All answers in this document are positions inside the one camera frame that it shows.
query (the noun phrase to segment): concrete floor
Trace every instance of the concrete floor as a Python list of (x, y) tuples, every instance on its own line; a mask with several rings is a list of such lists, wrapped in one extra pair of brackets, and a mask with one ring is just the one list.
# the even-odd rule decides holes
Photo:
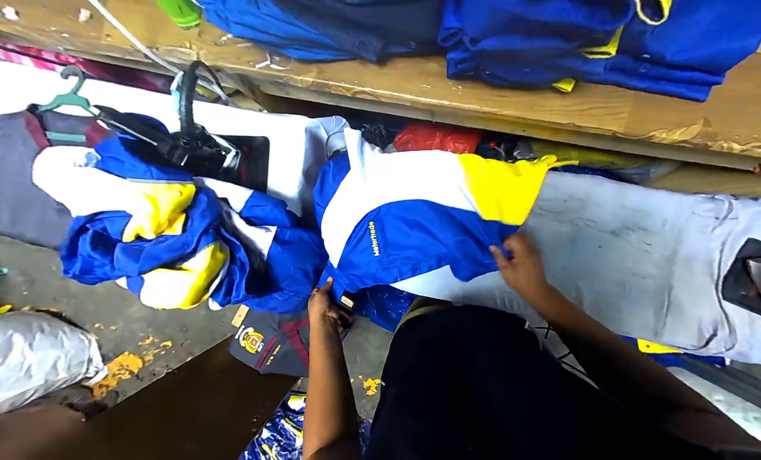
[[(86, 286), (62, 277), (56, 251), (2, 236), (0, 266), (9, 269), (0, 276), (3, 304), (61, 311), (98, 337), (106, 363), (124, 352), (150, 360), (134, 378), (108, 392), (103, 402), (109, 406), (235, 333), (231, 325), (235, 308), (214, 312), (200, 305), (189, 310), (154, 310), (113, 282)], [(170, 347), (162, 345), (168, 340)]]
[[(382, 386), (380, 376), (383, 374), (392, 335), (392, 332), (374, 322), (356, 316), (344, 339), (344, 356), (352, 392), (355, 395), (355, 406), (358, 415), (365, 420), (375, 417)], [(307, 379), (300, 379), (294, 390), (306, 391)]]

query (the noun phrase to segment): silver bag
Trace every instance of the silver bag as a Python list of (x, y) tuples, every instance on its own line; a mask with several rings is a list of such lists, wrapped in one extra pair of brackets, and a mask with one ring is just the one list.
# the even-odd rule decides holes
[(104, 368), (93, 334), (46, 313), (0, 314), (0, 413)]

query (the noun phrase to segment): maroon stripe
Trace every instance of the maroon stripe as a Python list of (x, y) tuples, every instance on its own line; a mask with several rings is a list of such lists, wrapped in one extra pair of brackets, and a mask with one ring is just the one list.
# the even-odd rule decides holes
[(30, 113), (26, 113), (25, 121), (26, 129), (29, 134), (31, 134), (31, 138), (36, 142), (37, 146), (40, 148), (50, 147), (51, 142), (45, 137), (45, 129), (39, 124), (37, 118)]
[(88, 142), (88, 147), (93, 147), (99, 142), (104, 141), (108, 137), (110, 131), (102, 127), (97, 123), (97, 120), (93, 120), (93, 124), (87, 131), (85, 131), (85, 141)]
[(294, 350), (298, 357), (301, 358), (301, 362), (304, 363), (304, 367), (309, 369), (309, 352), (307, 351), (307, 347), (304, 345), (304, 341), (301, 340), (301, 334), (299, 332), (301, 328), (305, 328), (307, 326), (309, 326), (308, 316), (298, 321), (284, 322), (281, 324), (281, 329), (284, 330), (284, 334), (286, 334), (287, 340), (290, 341), (292, 350)]
[(277, 341), (278, 336), (270, 339), (270, 341), (267, 343), (267, 346), (264, 347), (263, 353), (261, 353), (261, 356), (258, 358), (258, 362), (255, 363), (256, 369), (261, 369), (261, 365), (264, 363), (264, 359), (267, 359), (267, 355), (270, 354), (270, 351), (273, 350), (273, 345), (275, 345)]

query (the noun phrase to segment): pink fabric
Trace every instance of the pink fabric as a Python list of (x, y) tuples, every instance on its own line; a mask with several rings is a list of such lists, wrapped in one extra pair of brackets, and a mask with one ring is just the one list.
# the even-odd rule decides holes
[(30, 58), (23, 54), (0, 48), (0, 60), (22, 64), (23, 66), (31, 66), (37, 69), (59, 72), (65, 66), (77, 66), (92, 78), (156, 92), (169, 92), (170, 82), (172, 81), (172, 77), (167, 75), (116, 66), (83, 57), (72, 57), (61, 52), (50, 52), (35, 47), (24, 47), (9, 43), (0, 43), (0, 47), (11, 48), (20, 53), (34, 56)]

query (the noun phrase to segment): hand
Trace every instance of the hand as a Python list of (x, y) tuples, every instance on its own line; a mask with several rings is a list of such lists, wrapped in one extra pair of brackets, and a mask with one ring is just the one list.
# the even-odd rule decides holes
[(523, 232), (512, 233), (502, 242), (502, 246), (511, 253), (511, 259), (496, 246), (488, 248), (494, 255), (502, 277), (521, 298), (533, 304), (534, 299), (551, 289), (545, 278), (545, 266), (539, 250)]
[(346, 326), (349, 323), (349, 315), (337, 305), (332, 303), (329, 291), (332, 288), (333, 278), (326, 278), (326, 284), (322, 287), (313, 289), (309, 296), (307, 310), (309, 311), (310, 322), (317, 320), (328, 320), (335, 324)]

